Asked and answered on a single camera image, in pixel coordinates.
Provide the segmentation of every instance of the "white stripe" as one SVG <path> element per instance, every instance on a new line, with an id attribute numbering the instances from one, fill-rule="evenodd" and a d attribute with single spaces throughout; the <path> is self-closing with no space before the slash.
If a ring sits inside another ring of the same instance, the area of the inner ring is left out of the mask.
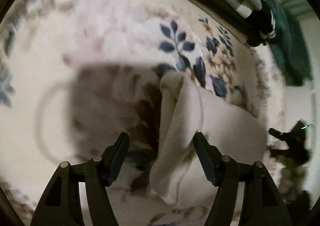
<path id="1" fill-rule="evenodd" d="M 240 14 L 243 18 L 247 18 L 250 16 L 250 14 L 253 11 L 253 6 L 251 5 L 251 3 L 249 3 L 247 0 L 244 1 L 243 4 L 240 4 L 240 6 L 236 9 L 236 11 L 238 12 L 238 14 Z"/>

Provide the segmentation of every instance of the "floral bedsheet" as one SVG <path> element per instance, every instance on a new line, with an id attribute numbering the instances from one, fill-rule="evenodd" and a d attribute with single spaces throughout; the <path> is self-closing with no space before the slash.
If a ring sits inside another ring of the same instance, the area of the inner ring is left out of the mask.
<path id="1" fill-rule="evenodd" d="M 211 204 L 175 209 L 149 187 L 166 71 L 186 72 L 266 129 L 284 126 L 284 80 L 269 47 L 241 44 L 188 0 L 16 0 L 0 43 L 0 156 L 10 164 L 1 185 L 26 223 L 60 162 L 86 161 L 127 131 L 132 145 L 108 188 L 119 224 L 204 224 Z"/>

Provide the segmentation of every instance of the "metal screw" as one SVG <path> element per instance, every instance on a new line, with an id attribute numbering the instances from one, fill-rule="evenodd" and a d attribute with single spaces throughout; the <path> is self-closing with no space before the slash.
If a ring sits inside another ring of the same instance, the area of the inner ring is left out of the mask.
<path id="1" fill-rule="evenodd" d="M 230 157 L 230 156 L 228 156 L 228 155 L 223 155 L 223 156 L 222 156 L 222 161 L 224 161 L 224 162 L 230 162 L 230 160 L 231 160 L 231 157 Z"/>
<path id="2" fill-rule="evenodd" d="M 96 156 L 93 158 L 93 160 L 94 160 L 95 162 L 100 162 L 100 161 L 102 160 L 102 156 L 96 155 Z"/>
<path id="3" fill-rule="evenodd" d="M 255 165 L 258 166 L 258 167 L 260 167 L 260 168 L 262 168 L 262 167 L 264 166 L 264 165 L 263 165 L 263 162 L 261 162 L 261 161 L 255 162 Z"/>
<path id="4" fill-rule="evenodd" d="M 69 163 L 67 161 L 64 161 L 60 164 L 61 168 L 66 168 L 69 165 Z"/>

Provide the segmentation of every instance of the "beige cloth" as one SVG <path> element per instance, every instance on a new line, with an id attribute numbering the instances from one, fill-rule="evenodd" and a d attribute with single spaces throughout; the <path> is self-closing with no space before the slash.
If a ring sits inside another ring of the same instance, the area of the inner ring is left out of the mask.
<path id="1" fill-rule="evenodd" d="M 261 160 L 265 151 L 265 129 L 248 112 L 196 87 L 182 73 L 164 75 L 160 89 L 159 153 L 150 185 L 177 208 L 205 206 L 212 202 L 217 188 L 207 181 L 193 148 L 195 132 L 201 131 L 222 154 L 252 164 Z"/>

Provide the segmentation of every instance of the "green fabric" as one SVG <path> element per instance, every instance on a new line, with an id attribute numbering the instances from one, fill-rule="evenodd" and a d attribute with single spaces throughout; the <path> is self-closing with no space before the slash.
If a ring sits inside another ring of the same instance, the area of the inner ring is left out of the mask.
<path id="1" fill-rule="evenodd" d="M 276 20 L 275 43 L 269 43 L 287 86 L 303 86 L 313 79 L 309 54 L 298 21 L 276 0 L 265 0 Z"/>

